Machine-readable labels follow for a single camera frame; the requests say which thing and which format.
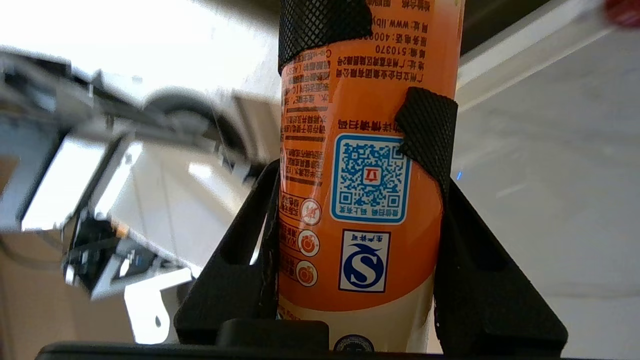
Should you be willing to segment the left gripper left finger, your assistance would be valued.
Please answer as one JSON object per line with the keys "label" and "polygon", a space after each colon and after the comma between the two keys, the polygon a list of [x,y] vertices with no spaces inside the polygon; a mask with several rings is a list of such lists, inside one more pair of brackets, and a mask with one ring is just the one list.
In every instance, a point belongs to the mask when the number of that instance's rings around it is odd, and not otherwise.
{"label": "left gripper left finger", "polygon": [[281,162],[270,162],[174,316],[181,344],[212,346],[223,323],[274,319]]}

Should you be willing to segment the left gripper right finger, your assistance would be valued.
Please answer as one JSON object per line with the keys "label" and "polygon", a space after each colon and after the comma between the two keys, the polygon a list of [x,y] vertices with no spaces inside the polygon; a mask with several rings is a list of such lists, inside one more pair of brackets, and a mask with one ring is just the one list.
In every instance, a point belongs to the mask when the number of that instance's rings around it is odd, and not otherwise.
{"label": "left gripper right finger", "polygon": [[446,357],[559,357],[569,331],[451,181],[434,283]]}

